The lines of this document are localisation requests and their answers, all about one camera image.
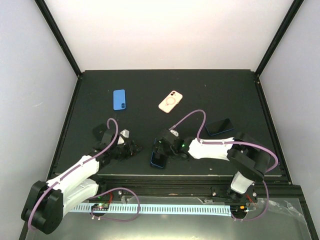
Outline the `left black frame post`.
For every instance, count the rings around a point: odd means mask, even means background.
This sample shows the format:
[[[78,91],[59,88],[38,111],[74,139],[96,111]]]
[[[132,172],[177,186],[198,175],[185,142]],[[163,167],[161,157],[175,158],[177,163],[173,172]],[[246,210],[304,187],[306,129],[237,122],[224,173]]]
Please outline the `left black frame post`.
[[[75,75],[78,78],[82,77],[82,71],[80,70],[62,32],[60,31],[48,5],[44,0],[35,0],[35,3],[40,10],[42,16],[44,17],[47,25],[49,26],[51,32],[53,33],[58,45],[60,46],[62,52],[64,53],[66,59],[68,60],[71,68],[73,69]]]

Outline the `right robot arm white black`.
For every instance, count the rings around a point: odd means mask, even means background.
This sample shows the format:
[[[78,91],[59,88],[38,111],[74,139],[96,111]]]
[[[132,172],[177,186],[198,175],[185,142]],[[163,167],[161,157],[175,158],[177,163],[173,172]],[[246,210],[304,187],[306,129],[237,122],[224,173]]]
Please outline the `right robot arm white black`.
[[[240,202],[247,190],[256,182],[262,182],[265,174],[279,163],[274,152],[242,132],[225,139],[202,139],[199,136],[182,138],[175,130],[166,129],[155,139],[151,157],[153,166],[157,165],[156,161],[188,158],[230,162],[236,173],[221,197],[232,202]]]

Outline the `right black frame post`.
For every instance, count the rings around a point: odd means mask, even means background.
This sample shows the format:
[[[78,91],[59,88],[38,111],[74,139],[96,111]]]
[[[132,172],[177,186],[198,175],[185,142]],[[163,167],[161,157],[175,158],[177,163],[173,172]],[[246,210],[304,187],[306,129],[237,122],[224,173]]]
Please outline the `right black frame post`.
[[[298,13],[299,9],[301,8],[304,0],[293,0],[287,13],[285,14],[281,24],[279,25],[275,35],[273,36],[266,52],[264,53],[258,67],[255,70],[255,75],[260,77],[266,68],[269,60],[273,56],[275,50],[277,49],[279,43],[281,42],[282,38],[284,37],[286,31],[288,30],[289,26],[291,25],[293,19],[295,18],[296,14]]]

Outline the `black aluminium frame rail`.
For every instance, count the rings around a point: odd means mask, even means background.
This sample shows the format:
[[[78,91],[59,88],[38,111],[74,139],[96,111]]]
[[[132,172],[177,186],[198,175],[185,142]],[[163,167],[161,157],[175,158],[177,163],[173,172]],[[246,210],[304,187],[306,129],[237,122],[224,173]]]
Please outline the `black aluminium frame rail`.
[[[112,190],[113,199],[132,197],[200,197],[216,198],[224,195],[231,176],[160,176],[160,175],[99,175],[92,179],[99,184],[98,193]]]

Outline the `black frame post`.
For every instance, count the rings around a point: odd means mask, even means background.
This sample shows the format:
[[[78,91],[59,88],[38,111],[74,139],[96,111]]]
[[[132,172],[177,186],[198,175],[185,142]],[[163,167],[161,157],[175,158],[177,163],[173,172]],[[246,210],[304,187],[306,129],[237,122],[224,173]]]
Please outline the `black frame post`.
[[[277,49],[279,43],[281,42],[282,38],[284,37],[286,31],[288,30],[289,26],[291,25],[293,19],[295,18],[296,14],[298,13],[299,9],[301,8],[304,0],[293,0],[287,13],[285,14],[281,24],[279,25],[275,35],[273,36],[266,52],[264,53],[258,67],[255,70],[255,75],[260,77],[266,68],[269,60],[273,56],[275,50]]]
[[[82,77],[82,71],[80,70],[62,32],[60,31],[48,5],[44,0],[35,0],[35,3],[40,10],[42,16],[44,17],[47,25],[49,26],[51,32],[53,33],[58,45],[60,46],[62,52],[64,53],[66,59],[68,60],[71,68],[73,69],[75,75],[78,78]]]

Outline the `circuit board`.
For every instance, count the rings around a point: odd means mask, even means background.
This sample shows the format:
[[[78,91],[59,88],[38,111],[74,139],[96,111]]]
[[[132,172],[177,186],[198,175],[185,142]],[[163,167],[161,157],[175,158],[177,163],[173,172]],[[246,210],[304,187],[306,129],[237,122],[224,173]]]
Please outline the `circuit board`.
[[[231,205],[230,206],[230,211],[233,213],[242,213],[242,212],[250,212],[252,209],[250,208],[250,206],[246,206],[246,205]]]
[[[95,203],[91,206],[92,211],[107,211],[109,209],[109,203]]]

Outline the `pink phone case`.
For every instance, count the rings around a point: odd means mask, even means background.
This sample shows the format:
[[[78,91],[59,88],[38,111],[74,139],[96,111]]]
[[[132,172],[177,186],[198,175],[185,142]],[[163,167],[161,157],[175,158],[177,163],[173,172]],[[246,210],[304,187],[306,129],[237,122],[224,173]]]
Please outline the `pink phone case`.
[[[171,91],[168,96],[166,96],[161,103],[158,105],[158,108],[164,113],[170,113],[176,105],[183,99],[183,95],[176,90]]]

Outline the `right circuit board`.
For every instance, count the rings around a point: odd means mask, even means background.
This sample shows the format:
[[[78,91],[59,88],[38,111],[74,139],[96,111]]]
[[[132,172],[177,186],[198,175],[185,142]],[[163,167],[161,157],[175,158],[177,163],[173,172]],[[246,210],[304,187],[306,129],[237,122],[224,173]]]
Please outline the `right circuit board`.
[[[242,212],[250,212],[252,209],[250,208],[250,206],[246,206],[246,205],[231,205],[230,206],[230,211],[233,213],[242,213]]]

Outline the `blue smartphone black screen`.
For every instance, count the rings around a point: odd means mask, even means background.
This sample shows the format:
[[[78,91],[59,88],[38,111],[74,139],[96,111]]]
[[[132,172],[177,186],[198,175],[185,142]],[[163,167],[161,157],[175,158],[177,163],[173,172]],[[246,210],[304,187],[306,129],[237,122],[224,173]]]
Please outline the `blue smartphone black screen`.
[[[154,168],[163,169],[166,164],[166,156],[153,151],[150,159],[150,165]]]

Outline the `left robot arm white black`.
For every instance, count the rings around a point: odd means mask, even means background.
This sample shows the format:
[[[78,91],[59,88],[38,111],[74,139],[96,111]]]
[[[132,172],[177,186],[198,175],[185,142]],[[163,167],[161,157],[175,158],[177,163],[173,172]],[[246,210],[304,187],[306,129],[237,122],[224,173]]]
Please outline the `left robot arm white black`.
[[[112,160],[121,161],[140,153],[142,147],[127,136],[105,132],[101,141],[66,171],[47,181],[37,181],[29,191],[21,219],[31,229],[51,234],[63,217],[88,199],[103,199],[108,192],[98,172]]]

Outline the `left circuit board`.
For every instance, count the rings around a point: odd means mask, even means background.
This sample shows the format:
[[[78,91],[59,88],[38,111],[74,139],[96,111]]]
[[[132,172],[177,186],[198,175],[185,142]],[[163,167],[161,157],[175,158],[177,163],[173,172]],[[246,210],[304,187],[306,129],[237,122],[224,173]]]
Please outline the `left circuit board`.
[[[91,206],[92,211],[107,211],[109,209],[109,203],[95,203]]]

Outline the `blue phone case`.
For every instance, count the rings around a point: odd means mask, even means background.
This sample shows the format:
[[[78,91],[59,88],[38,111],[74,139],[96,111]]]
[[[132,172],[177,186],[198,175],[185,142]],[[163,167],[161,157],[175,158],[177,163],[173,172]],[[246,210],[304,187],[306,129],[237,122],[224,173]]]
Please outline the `blue phone case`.
[[[113,91],[113,109],[115,111],[124,110],[126,108],[126,91],[117,89]]]

